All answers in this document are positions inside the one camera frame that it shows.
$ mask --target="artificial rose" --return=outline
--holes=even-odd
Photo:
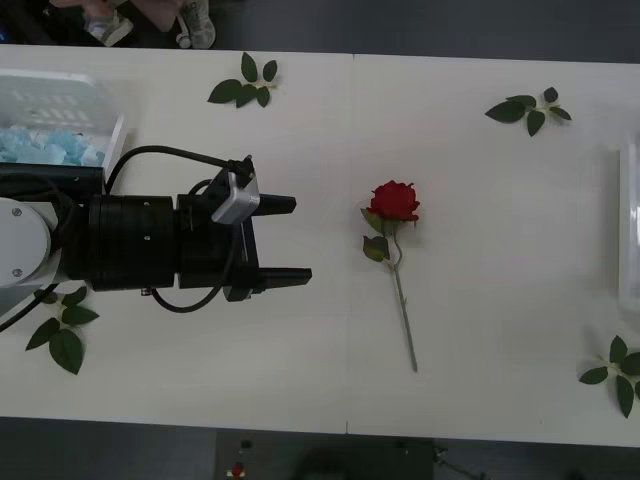
[[[417,221],[420,217],[413,212],[420,202],[416,202],[416,191],[412,185],[413,183],[407,185],[393,180],[381,185],[373,191],[375,196],[367,210],[385,220]]]

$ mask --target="shoe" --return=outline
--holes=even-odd
[[[207,50],[216,41],[216,28],[209,17],[209,0],[193,0],[181,10],[193,48]]]
[[[114,11],[111,17],[85,16],[84,29],[105,47],[112,47],[133,30],[133,23]]]

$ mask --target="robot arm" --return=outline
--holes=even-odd
[[[154,148],[166,149],[136,153]],[[251,157],[198,186],[174,209],[171,197],[103,194],[100,168],[0,164],[0,309],[66,280],[150,294],[177,274],[180,288],[223,286],[228,301],[309,282],[309,269],[259,266],[251,218],[291,213],[296,201],[260,194]]]

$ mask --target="blue object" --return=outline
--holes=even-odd
[[[36,142],[29,130],[14,125],[0,129],[0,161],[39,165],[101,166],[104,153],[98,152],[82,135],[55,130]]]

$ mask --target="gray floor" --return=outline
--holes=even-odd
[[[233,465],[237,457],[230,446],[245,437],[254,442],[254,449],[261,448],[260,439],[264,444],[267,437],[272,439],[267,442],[270,448],[287,437],[304,441],[300,434],[0,417],[0,479],[214,480],[216,470],[224,470],[223,465],[216,469],[216,457],[219,463]],[[633,448],[463,440],[435,443],[449,449],[449,462],[478,475],[484,472],[492,480],[640,478],[640,453]],[[264,457],[265,452],[254,450],[252,455]],[[435,467],[433,478],[464,477]]]
[[[640,62],[637,0],[211,0],[214,48]]]

